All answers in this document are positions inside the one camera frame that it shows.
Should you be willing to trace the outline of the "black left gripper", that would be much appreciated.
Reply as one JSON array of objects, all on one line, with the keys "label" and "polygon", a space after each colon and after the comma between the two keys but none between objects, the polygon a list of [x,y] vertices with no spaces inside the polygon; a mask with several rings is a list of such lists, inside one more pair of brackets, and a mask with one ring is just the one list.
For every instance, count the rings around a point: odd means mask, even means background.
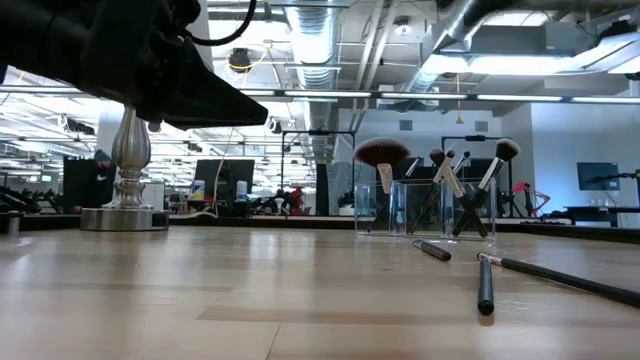
[{"label": "black left gripper", "polygon": [[261,125],[268,111],[216,76],[188,37],[196,1],[100,1],[82,52],[82,87],[182,129]]}]

